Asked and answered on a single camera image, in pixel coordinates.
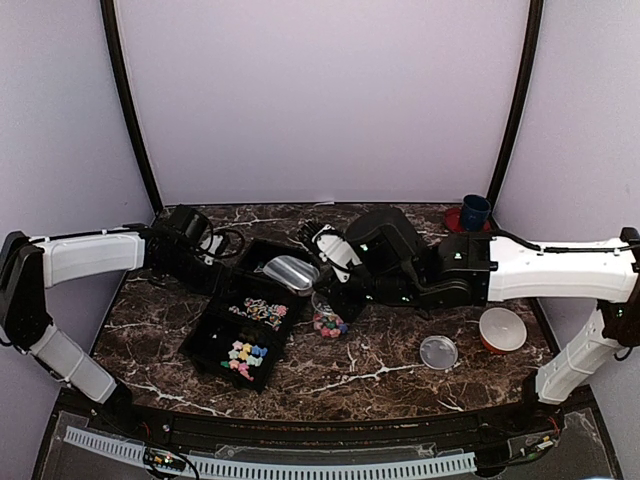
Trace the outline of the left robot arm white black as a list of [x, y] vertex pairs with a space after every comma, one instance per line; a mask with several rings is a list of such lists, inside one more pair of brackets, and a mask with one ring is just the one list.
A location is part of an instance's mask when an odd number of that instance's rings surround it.
[[225, 267], [208, 261], [199, 241], [142, 224], [59, 237], [10, 233], [1, 249], [2, 345], [34, 357], [88, 400], [120, 436], [141, 427], [140, 412], [124, 399], [126, 386], [64, 333], [47, 310], [47, 290], [112, 272], [151, 269], [199, 295], [212, 294]]

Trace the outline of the black three-compartment candy tray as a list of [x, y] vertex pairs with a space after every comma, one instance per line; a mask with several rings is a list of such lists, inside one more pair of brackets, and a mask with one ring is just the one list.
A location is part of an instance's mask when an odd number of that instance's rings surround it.
[[252, 240], [179, 347], [197, 372], [264, 390], [307, 303], [262, 272], [281, 255], [314, 262], [301, 248]]

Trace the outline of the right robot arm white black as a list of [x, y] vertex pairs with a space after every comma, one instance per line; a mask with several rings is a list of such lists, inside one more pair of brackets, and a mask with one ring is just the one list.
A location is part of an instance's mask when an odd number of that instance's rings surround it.
[[528, 382], [510, 413], [534, 432], [573, 390], [622, 349], [639, 345], [639, 233], [588, 243], [532, 243], [509, 232], [457, 233], [429, 245], [413, 229], [376, 225], [356, 235], [304, 224], [299, 240], [333, 274], [317, 283], [332, 309], [355, 320], [367, 303], [434, 310], [519, 298], [591, 298], [578, 334]]

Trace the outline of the clear plastic cup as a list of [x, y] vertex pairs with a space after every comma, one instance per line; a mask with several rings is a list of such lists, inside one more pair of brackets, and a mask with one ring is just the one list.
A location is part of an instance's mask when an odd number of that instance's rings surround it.
[[349, 326], [329, 305], [328, 300], [317, 292], [311, 296], [313, 327], [323, 338], [339, 338], [349, 331]]

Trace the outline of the metal scoop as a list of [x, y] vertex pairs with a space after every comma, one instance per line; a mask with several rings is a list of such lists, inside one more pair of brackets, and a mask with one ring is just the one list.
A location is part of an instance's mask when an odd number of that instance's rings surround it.
[[320, 271], [311, 263], [290, 255], [280, 255], [269, 260], [263, 273], [297, 296], [310, 296]]

